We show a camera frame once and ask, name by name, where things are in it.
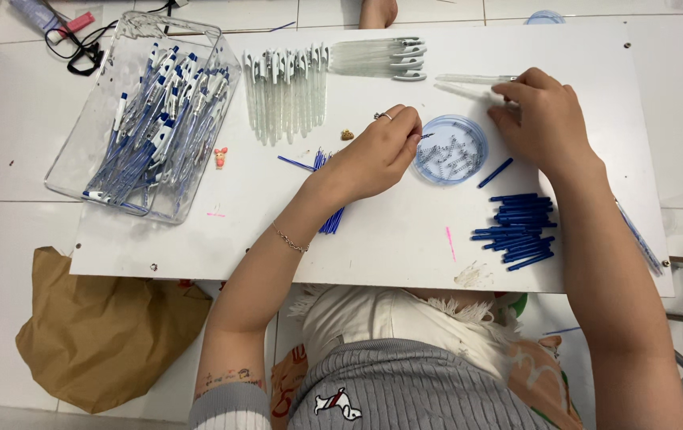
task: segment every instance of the silver bracelet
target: silver bracelet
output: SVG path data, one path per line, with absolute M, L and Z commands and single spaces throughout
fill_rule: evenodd
M 300 247 L 300 246 L 297 246 L 294 242 L 292 242 L 291 239 L 289 239 L 288 236 L 286 236 L 285 234 L 283 234 L 282 231 L 278 230 L 278 226 L 275 225 L 275 221 L 272 221 L 272 226 L 275 227 L 275 231 L 278 232 L 278 234 L 280 235 L 280 237 L 282 237 L 283 240 L 285 240 L 286 243 L 288 243 L 289 246 L 290 246 L 291 248 L 296 249 L 296 250 L 299 251 L 299 252 L 307 252 L 307 251 L 309 250 L 309 245 L 307 245 L 306 248 L 302 248 L 302 247 Z

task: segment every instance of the small figurine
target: small figurine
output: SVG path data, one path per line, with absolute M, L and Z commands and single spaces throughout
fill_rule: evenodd
M 227 153 L 227 147 L 222 149 L 214 149 L 214 157 L 217 160 L 217 170 L 222 170 L 224 166 L 224 155 Z

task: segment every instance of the embroidered dog patch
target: embroidered dog patch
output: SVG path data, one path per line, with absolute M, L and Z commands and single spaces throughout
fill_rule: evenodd
M 362 411 L 352 407 L 349 402 L 349 396 L 347 396 L 344 392 L 345 389 L 346 387 L 339 388 L 338 393 L 336 393 L 334 396 L 328 397 L 327 399 L 323 399 L 321 396 L 315 396 L 315 415 L 317 415 L 317 411 L 331 409 L 335 406 L 338 406 L 338 408 L 341 409 L 341 415 L 350 421 L 363 416 Z

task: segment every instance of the blue plastic dish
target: blue plastic dish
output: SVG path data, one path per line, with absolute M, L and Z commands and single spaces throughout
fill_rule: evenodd
M 525 22 L 525 25 L 529 24 L 565 24 L 565 19 L 554 11 L 544 10 L 530 15 Z
M 424 125 L 413 165 L 435 184 L 456 185 L 471 178 L 487 161 L 487 137 L 480 125 L 461 115 L 442 115 Z

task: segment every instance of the pink marker stroke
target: pink marker stroke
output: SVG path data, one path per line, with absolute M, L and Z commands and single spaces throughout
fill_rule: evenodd
M 444 231 L 448 234 L 448 243 L 450 243 L 450 252 L 453 253 L 453 262 L 455 262 L 455 249 L 453 249 L 453 238 L 450 237 L 450 227 L 446 227 Z

